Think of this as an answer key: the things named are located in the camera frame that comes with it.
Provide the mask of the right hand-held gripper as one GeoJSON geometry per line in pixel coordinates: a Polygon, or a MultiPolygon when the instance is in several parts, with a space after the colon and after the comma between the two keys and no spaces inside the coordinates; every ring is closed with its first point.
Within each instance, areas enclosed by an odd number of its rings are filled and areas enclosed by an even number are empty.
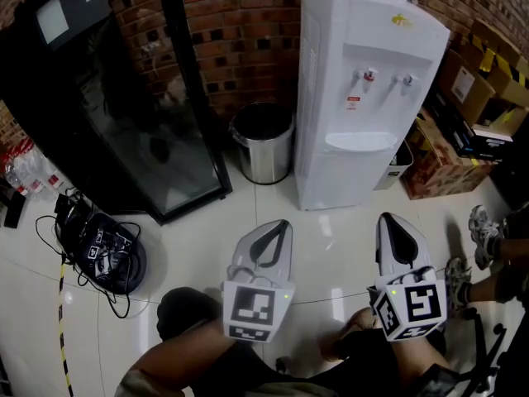
{"type": "Polygon", "coordinates": [[[369,303],[390,342],[425,337],[447,319],[445,281],[436,276],[427,240],[405,219],[382,213],[375,234],[379,276],[369,303]]]}

